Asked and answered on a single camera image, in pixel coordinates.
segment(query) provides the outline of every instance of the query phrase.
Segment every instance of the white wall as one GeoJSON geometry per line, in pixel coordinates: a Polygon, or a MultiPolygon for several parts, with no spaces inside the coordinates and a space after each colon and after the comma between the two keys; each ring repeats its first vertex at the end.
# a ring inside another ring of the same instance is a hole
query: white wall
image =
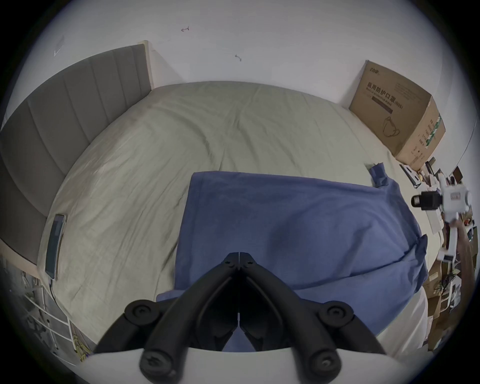
{"type": "MultiPolygon", "coordinates": [[[[345,107],[365,60],[375,61],[433,95],[446,126],[434,155],[447,174],[460,161],[477,119],[450,48],[413,5],[398,0],[77,0],[36,42],[7,116],[63,68],[141,40],[151,41],[163,58],[162,84],[272,84],[345,107]],[[182,32],[187,26],[190,30],[182,32]],[[54,57],[62,37],[63,47],[54,57]]],[[[467,158],[462,161],[465,178],[479,185],[478,172],[467,158]]]]}

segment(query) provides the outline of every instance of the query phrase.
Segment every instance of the person's arm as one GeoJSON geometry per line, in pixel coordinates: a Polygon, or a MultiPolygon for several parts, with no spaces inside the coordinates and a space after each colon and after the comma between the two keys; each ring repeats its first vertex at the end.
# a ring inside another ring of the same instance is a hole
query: person's arm
{"type": "Polygon", "coordinates": [[[473,296],[475,290],[475,273],[473,270],[473,258],[470,242],[468,241],[467,231],[460,220],[450,223],[450,227],[456,227],[458,230],[457,252],[462,265],[462,285],[460,287],[460,303],[458,305],[455,323],[460,321],[467,309],[468,303],[473,296]]]}

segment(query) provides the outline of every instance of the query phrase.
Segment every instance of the mattress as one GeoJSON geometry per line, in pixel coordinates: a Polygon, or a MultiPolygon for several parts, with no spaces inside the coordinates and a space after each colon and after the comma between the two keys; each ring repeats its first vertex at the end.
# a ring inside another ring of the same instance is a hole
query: mattress
{"type": "MultiPolygon", "coordinates": [[[[410,206],[416,193],[386,147],[351,112],[283,88],[205,82],[156,88],[87,147],[61,185],[39,248],[42,283],[56,213],[67,215],[53,294],[98,342],[133,300],[173,288],[192,173],[222,170],[372,186],[383,162],[410,206]]],[[[440,247],[425,212],[427,267],[440,247]]]]}

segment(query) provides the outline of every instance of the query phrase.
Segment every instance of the gray headboard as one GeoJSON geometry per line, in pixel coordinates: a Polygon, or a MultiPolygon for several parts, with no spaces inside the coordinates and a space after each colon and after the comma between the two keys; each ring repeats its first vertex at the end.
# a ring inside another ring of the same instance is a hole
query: gray headboard
{"type": "Polygon", "coordinates": [[[151,91],[143,44],[84,59],[45,81],[0,132],[0,238],[36,264],[53,199],[95,137],[151,91]]]}

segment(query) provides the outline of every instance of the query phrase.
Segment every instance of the wires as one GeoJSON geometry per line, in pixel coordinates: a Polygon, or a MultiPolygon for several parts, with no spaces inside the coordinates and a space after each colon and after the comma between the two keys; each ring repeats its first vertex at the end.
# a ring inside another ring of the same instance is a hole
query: wires
{"type": "Polygon", "coordinates": [[[53,284],[53,280],[48,279],[48,287],[50,288],[50,295],[52,296],[52,299],[55,302],[55,304],[57,304],[57,301],[55,300],[55,296],[53,295],[52,284],[53,284]]]}

